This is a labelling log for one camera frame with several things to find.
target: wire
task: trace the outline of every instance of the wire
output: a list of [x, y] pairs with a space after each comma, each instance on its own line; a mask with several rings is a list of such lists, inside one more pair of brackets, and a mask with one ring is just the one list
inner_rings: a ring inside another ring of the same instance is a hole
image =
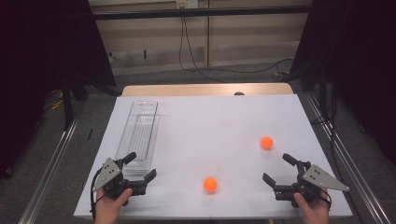
[[91, 183], [91, 211], [90, 212], [92, 213], [93, 220], [95, 220], [95, 216], [96, 216], [96, 208], [95, 208], [96, 203], [103, 198], [103, 197], [99, 198], [98, 200], [96, 200], [96, 202], [93, 201], [93, 187], [95, 185], [95, 180], [99, 176], [101, 171], [102, 171], [102, 168], [100, 168], [96, 172], [96, 174], [93, 176], [92, 183]]
[[206, 76], [206, 75], [203, 74], [203, 73], [201, 72], [201, 70], [197, 67], [197, 65], [196, 65], [196, 63], [195, 63], [195, 60], [194, 60], [194, 56], [192, 55], [192, 51], [191, 51], [191, 45], [190, 45], [190, 40], [189, 40], [189, 33], [188, 33], [188, 31], [187, 31], [187, 23], [186, 23], [186, 18], [185, 18], [185, 17], [182, 17], [182, 18], [181, 18], [181, 43], [180, 43], [180, 49], [179, 49], [179, 51], [178, 51], [178, 61], [179, 61], [179, 63], [180, 63], [180, 66], [183, 68], [183, 70], [187, 70], [187, 69], [185, 69], [185, 68], [183, 67], [183, 65], [181, 65], [181, 61], [180, 61], [181, 47], [182, 47], [182, 45], [183, 45], [183, 31], [184, 31], [184, 28], [186, 29], [186, 37], [187, 37], [187, 42], [188, 42], [188, 44], [189, 44], [190, 56], [191, 56], [191, 58], [192, 58], [192, 62], [193, 62], [193, 64], [194, 64], [194, 67], [195, 67], [196, 71], [199, 72], [199, 73], [201, 74], [201, 76], [203, 76], [203, 77], [212, 79], [212, 80], [217, 81], [217, 82], [226, 83], [225, 81], [222, 81], [222, 80], [220, 80], [220, 79], [216, 79], [216, 78], [213, 78], [213, 77], [208, 77], [208, 76]]
[[[335, 151], [335, 150], [334, 150], [334, 141], [335, 141], [335, 138], [334, 138], [334, 136], [335, 136], [335, 114], [336, 114], [336, 111], [337, 111], [337, 94], [336, 94], [336, 85], [334, 85], [334, 84], [332, 85], [332, 99], [331, 99], [330, 110], [332, 111], [332, 116], [331, 116], [331, 117], [329, 118], [329, 120], [328, 120], [328, 121], [331, 123], [331, 125], [332, 125], [331, 138], [330, 138], [330, 152], [332, 153], [332, 159], [333, 159], [333, 162], [334, 162], [336, 171], [337, 171], [337, 178], [340, 179], [341, 182], [345, 183], [344, 177], [342, 176], [341, 171], [340, 171], [340, 168], [339, 168], [339, 166], [338, 166], [338, 162], [337, 162], [337, 160], [335, 159], [335, 152], [334, 152], [334, 151]], [[355, 208], [355, 211], [356, 211], [356, 214], [357, 214], [357, 216], [358, 216], [358, 218], [359, 218], [359, 221], [360, 221], [361, 223], [364, 223], [364, 222], [362, 221], [362, 219], [361, 219], [361, 214], [359, 213], [359, 211], [358, 211], [358, 209], [357, 209], [357, 207], [356, 207], [356, 204], [355, 204], [355, 202], [353, 201], [352, 196], [350, 195], [350, 192], [348, 191], [346, 194], [347, 194], [347, 196], [349, 197], [349, 200], [351, 201], [352, 206]]]
[[[183, 66], [183, 64], [181, 63], [181, 48], [183, 46], [184, 30], [186, 30], [186, 38], [187, 38], [188, 45], [189, 45], [190, 56], [192, 58], [192, 61], [193, 61], [194, 67], [195, 67], [195, 69], [193, 69], [193, 70], [185, 68]], [[208, 77], [208, 76], [204, 75], [202, 73], [202, 71], [220, 71], [220, 72], [231, 72], [231, 73], [241, 73], [241, 74], [254, 74], [254, 73], [260, 73], [260, 72], [268, 71], [268, 70], [270, 70], [271, 68], [274, 68], [274, 67], [276, 67], [276, 70], [278, 71], [279, 64], [283, 63], [283, 62], [287, 62], [287, 61], [293, 61], [293, 59], [283, 59], [283, 60], [280, 60], [280, 61], [274, 63], [273, 65], [271, 65], [269, 67], [266, 67], [266, 68], [260, 69], [260, 70], [256, 70], [256, 71], [237, 71], [237, 70], [221, 69], [221, 68], [198, 68], [196, 63], [195, 63], [195, 60], [194, 60], [194, 58], [192, 56], [191, 44], [190, 44], [189, 34], [188, 34], [188, 31], [187, 31], [186, 18], [184, 18], [184, 17], [181, 18], [181, 40], [180, 40], [180, 48], [179, 48], [179, 51], [178, 51], [178, 62], [180, 64], [180, 67], [184, 71], [187, 71], [187, 72], [199, 72], [203, 77], [206, 77], [206, 78], [218, 81], [218, 82], [226, 83], [225, 81], [222, 81], [222, 80], [219, 80], [219, 79], [216, 79], [216, 78], [213, 78], [213, 77]]]
[[330, 211], [330, 208], [332, 207], [332, 197], [330, 197], [330, 194], [328, 192], [326, 192], [325, 190], [320, 189], [320, 191], [324, 192], [327, 195], [327, 197], [329, 198], [329, 200], [327, 200], [320, 195], [318, 196], [319, 199], [321, 199], [323, 202], [325, 202], [326, 204], [329, 205], [329, 211]]

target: gray carpet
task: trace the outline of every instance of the gray carpet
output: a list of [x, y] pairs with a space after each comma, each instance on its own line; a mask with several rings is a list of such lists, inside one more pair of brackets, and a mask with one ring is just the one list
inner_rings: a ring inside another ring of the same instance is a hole
[[[255, 71], [262, 70], [267, 64], [235, 65], [222, 68]], [[290, 62], [279, 65], [280, 71], [288, 71]], [[274, 76], [276, 68], [260, 73], [229, 73], [224, 71], [203, 71], [206, 76], [220, 79], [224, 82], [275, 82], [279, 77]], [[118, 90], [127, 85], [142, 84], [178, 84], [178, 83], [217, 83], [196, 72], [167, 71], [152, 74], [116, 77]], [[302, 102], [310, 120], [315, 115], [307, 102], [305, 93], [301, 91], [299, 81], [290, 83]], [[92, 223], [82, 218], [73, 217], [79, 196], [86, 184], [86, 178], [91, 170], [94, 157], [101, 144], [103, 134], [115, 104], [115, 97], [108, 96], [100, 91], [87, 87], [90, 92], [89, 100], [84, 104], [83, 113], [78, 120], [73, 138], [68, 144], [63, 159], [57, 170], [57, 175], [50, 183], [47, 197], [40, 208], [35, 223]], [[57, 95], [47, 100], [46, 106], [56, 102]], [[18, 223], [40, 181], [54, 149], [63, 134], [64, 112], [62, 107], [57, 110], [47, 110], [40, 125], [35, 131], [29, 146], [19, 157], [13, 168], [14, 174], [10, 179], [0, 180], [0, 223]], [[313, 125], [313, 129], [328, 157], [334, 172], [335, 163], [330, 151], [328, 137], [320, 125]], [[374, 191], [375, 195], [388, 212], [391, 220], [396, 220], [392, 213], [396, 207], [396, 166], [385, 158], [376, 141], [369, 133], [363, 133], [359, 122], [342, 99], [338, 99], [335, 129], [341, 136], [348, 152], [356, 162], [362, 175]], [[353, 217], [332, 219], [331, 223], [375, 223], [372, 215], [366, 208], [361, 196], [349, 178], [345, 167], [337, 160], [341, 176], [351, 187], [350, 196], [346, 194]], [[205, 223], [204, 221], [134, 221], [133, 223]], [[219, 220], [217, 223], [267, 223], [267, 220]], [[301, 223], [299, 219], [275, 220], [275, 223]]]

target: metal rail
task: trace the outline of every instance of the metal rail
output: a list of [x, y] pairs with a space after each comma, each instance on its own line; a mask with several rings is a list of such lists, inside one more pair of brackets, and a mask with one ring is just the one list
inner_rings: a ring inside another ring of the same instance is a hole
[[95, 12], [92, 14], [49, 14], [44, 16], [53, 21], [108, 21], [127, 19], [154, 19], [173, 17], [236, 16], [260, 14], [308, 13], [311, 6], [296, 7], [229, 7], [189, 8], [147, 11]]
[[55, 149], [55, 152], [52, 155], [52, 158], [49, 162], [49, 165], [41, 177], [40, 183], [35, 189], [33, 196], [31, 197], [28, 205], [26, 206], [19, 224], [33, 224], [35, 223], [35, 219], [37, 218], [38, 212], [40, 211], [41, 205], [43, 204], [47, 193], [50, 190], [50, 184], [52, 183], [53, 178], [56, 175], [58, 167], [62, 161], [62, 157], [64, 156], [65, 151], [67, 150], [67, 146], [70, 142], [70, 139], [73, 136], [74, 130], [78, 124], [78, 118], [83, 110], [84, 102], [80, 102], [80, 106], [76, 106], [76, 116], [72, 120], [69, 128], [64, 131], [61, 140], [58, 143], [58, 146]]
[[[318, 118], [322, 118], [318, 105], [318, 100], [315, 98], [315, 96], [312, 93], [308, 93], [306, 97], [308, 99], [309, 104], [311, 104], [312, 109], [314, 110], [316, 116]], [[331, 139], [332, 125], [330, 124], [330, 122], [323, 122], [321, 126], [324, 132], [329, 137], [329, 139]], [[333, 137], [334, 150], [337, 153], [337, 156], [340, 158], [341, 163], [343, 163], [343, 165], [346, 167], [346, 170], [350, 178], [352, 179], [352, 182], [354, 183], [356, 189], [361, 195], [361, 198], [363, 199], [364, 203], [366, 204], [367, 208], [372, 214], [375, 223], [378, 224], [391, 223], [380, 201], [376, 198], [374, 192], [372, 191], [372, 189], [369, 187], [369, 185], [361, 175], [361, 172], [359, 171], [355, 162], [350, 157], [340, 137], [336, 132], [333, 132], [333, 134], [334, 134]]]

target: transparent box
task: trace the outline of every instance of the transparent box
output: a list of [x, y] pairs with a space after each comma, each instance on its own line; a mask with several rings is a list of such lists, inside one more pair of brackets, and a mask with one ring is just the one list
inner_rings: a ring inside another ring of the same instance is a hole
[[125, 129], [117, 151], [116, 160], [131, 152], [136, 158], [123, 166], [126, 173], [144, 173], [151, 169], [155, 140], [160, 124], [158, 102], [135, 101], [127, 119]]

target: orange ball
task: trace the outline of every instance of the orange ball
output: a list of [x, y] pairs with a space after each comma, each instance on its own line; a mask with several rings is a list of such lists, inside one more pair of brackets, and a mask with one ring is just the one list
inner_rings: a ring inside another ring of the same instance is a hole
[[272, 138], [269, 136], [262, 138], [262, 147], [265, 149], [270, 149], [273, 143]]
[[213, 192], [216, 190], [216, 187], [218, 186], [218, 182], [216, 181], [215, 178], [213, 177], [208, 177], [204, 181], [204, 188], [208, 192]]

